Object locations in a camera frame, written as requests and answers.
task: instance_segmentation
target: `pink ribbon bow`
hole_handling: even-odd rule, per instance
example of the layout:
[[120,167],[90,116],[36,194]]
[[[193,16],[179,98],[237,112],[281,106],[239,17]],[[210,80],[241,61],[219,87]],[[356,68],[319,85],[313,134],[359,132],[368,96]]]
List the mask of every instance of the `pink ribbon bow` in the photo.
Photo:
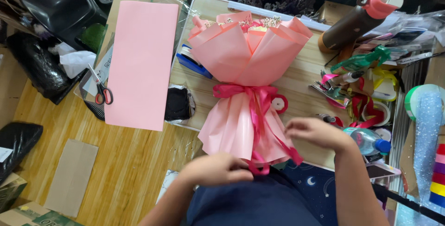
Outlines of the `pink ribbon bow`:
[[[213,87],[213,96],[218,98],[230,98],[231,96],[239,93],[246,93],[249,98],[249,109],[251,112],[251,118],[254,129],[254,139],[253,139],[253,149],[252,149],[252,158],[251,160],[247,160],[249,164],[249,169],[253,174],[256,175],[267,175],[269,174],[270,166],[267,163],[264,163],[263,170],[257,169],[253,160],[257,160],[260,162],[265,162],[263,156],[255,151],[256,146],[259,143],[259,139],[261,137],[261,126],[265,124],[267,128],[272,131],[267,120],[264,119],[266,112],[270,108],[271,104],[271,96],[275,95],[278,91],[277,88],[272,86],[240,86],[233,84],[220,84],[215,85]],[[280,143],[279,146],[283,149],[283,151],[290,156],[297,165],[300,165],[303,162],[303,158],[298,154],[297,150],[294,147],[287,146],[283,141],[281,141],[275,134],[273,134],[276,140]]]

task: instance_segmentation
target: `brown thermos bottle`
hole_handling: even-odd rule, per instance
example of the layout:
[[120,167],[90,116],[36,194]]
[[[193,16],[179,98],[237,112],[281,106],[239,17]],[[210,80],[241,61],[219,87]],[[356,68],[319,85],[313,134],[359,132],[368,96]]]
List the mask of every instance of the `brown thermos bottle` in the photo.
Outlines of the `brown thermos bottle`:
[[386,17],[402,7],[403,0],[367,0],[357,5],[346,16],[321,34],[318,47],[324,53],[340,50],[353,43],[373,28],[383,23]]

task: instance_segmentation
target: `moon print fabric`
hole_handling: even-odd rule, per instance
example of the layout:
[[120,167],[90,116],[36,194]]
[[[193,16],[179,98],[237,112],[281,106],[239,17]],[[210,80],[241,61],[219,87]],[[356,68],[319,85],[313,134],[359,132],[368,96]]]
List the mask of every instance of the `moon print fabric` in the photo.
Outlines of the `moon print fabric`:
[[289,160],[282,170],[306,196],[323,226],[337,226],[334,172],[302,163],[297,166]]

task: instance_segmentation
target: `flower bouquet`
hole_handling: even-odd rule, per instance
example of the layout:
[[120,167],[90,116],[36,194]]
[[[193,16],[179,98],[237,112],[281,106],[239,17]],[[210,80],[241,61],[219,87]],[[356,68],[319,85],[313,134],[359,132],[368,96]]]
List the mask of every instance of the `flower bouquet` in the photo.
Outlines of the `flower bouquet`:
[[198,138],[208,154],[228,152],[243,158],[255,174],[291,157],[303,159],[270,105],[279,79],[313,35],[297,18],[253,20],[251,12],[222,14],[216,22],[193,17],[189,33],[193,56],[219,81],[210,111]]

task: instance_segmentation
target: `black plastic bag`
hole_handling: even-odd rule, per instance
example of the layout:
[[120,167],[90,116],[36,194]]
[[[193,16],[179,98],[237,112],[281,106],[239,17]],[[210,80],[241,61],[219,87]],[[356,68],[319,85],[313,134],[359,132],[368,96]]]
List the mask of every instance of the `black plastic bag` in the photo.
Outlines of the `black plastic bag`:
[[18,32],[6,39],[6,45],[43,97],[51,98],[70,86],[57,58],[48,52],[39,38]]
[[0,163],[0,183],[11,174],[26,154],[36,145],[43,132],[43,126],[12,122],[0,130],[0,147],[13,152]]

